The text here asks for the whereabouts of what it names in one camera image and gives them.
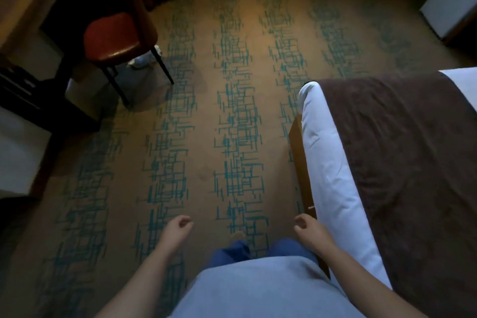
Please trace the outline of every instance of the right hand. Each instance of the right hand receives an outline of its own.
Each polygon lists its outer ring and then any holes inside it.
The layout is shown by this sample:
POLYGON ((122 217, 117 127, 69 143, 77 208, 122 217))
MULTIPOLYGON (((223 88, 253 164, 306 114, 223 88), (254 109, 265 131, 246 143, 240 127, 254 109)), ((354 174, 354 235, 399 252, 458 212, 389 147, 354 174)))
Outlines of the right hand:
POLYGON ((162 231, 156 249, 171 258, 194 227, 190 216, 179 215, 169 221, 162 231))
POLYGON ((308 214, 295 217, 294 229, 303 245, 323 257, 327 252, 336 247, 330 232, 325 225, 308 214))

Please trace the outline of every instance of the plastic bag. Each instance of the plastic bag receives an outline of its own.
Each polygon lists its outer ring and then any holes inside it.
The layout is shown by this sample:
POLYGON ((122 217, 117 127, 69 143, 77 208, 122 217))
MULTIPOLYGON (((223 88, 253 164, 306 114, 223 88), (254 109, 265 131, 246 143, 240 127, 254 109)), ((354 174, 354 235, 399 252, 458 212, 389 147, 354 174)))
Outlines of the plastic bag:
MULTIPOLYGON (((155 45, 154 48, 158 51, 159 56, 162 56, 161 49, 159 46, 155 45)), ((131 59, 127 65, 128 67, 134 68, 134 69, 141 69, 145 68, 153 63, 156 62, 156 59, 154 58, 154 55, 151 53, 151 51, 143 54, 142 56, 136 57, 134 59, 131 59)))

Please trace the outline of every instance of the chair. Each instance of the chair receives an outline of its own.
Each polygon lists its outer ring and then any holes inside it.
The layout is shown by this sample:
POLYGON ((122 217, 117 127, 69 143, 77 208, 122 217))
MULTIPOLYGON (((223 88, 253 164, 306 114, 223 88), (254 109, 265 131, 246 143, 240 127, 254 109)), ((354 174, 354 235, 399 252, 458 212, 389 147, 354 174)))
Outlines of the chair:
POLYGON ((129 101, 116 83, 116 65, 151 51, 171 84, 174 81, 156 51, 158 33, 142 0, 124 0, 126 12, 93 21, 83 35, 85 56, 99 67, 115 88, 124 105, 129 101))

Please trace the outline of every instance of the beige carpet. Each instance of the beige carpet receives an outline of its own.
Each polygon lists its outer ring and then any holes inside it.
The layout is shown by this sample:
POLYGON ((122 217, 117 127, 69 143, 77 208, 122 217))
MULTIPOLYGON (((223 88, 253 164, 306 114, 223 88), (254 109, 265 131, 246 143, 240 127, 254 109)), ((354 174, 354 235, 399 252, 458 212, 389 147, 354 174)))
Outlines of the beige carpet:
POLYGON ((287 131, 300 87, 463 65, 427 27, 418 1, 157 7, 151 16, 176 84, 158 66, 122 68, 118 83, 134 98, 131 110, 110 86, 101 91, 109 114, 100 132, 67 141, 10 257, 0 316, 93 316, 177 214, 196 224, 168 269, 162 316, 231 233, 244 231, 257 257, 293 237, 303 207, 287 131))

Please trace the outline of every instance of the red chair seat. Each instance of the red chair seat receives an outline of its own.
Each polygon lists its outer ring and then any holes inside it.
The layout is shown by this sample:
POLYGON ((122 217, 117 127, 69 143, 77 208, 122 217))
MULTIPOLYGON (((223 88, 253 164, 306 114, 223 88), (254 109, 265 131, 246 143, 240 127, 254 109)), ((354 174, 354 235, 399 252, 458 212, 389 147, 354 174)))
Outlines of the red chair seat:
POLYGON ((92 22, 83 35, 86 58, 99 67, 112 67, 148 51, 141 46, 134 20, 128 13, 92 22))

